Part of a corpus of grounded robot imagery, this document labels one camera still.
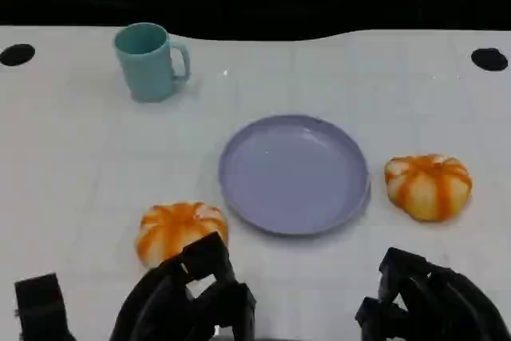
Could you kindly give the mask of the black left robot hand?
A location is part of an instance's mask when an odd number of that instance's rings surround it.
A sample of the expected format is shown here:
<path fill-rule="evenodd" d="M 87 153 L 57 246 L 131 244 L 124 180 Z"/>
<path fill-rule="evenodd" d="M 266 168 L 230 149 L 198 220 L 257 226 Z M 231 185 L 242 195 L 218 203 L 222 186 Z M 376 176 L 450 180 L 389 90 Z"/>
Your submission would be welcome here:
<path fill-rule="evenodd" d="M 256 300 L 236 280 L 218 232 L 150 269 L 117 316 L 112 340 L 211 340 L 229 327 L 235 340 L 255 338 Z"/>

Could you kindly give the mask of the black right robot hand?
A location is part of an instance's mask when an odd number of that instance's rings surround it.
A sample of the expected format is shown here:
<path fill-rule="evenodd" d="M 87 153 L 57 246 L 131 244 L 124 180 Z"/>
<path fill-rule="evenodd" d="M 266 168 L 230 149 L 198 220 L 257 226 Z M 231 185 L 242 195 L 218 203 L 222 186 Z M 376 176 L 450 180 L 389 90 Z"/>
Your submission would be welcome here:
<path fill-rule="evenodd" d="M 510 339 L 497 307 L 461 273 L 398 248 L 378 270 L 378 297 L 364 298 L 355 315 L 362 340 Z"/>

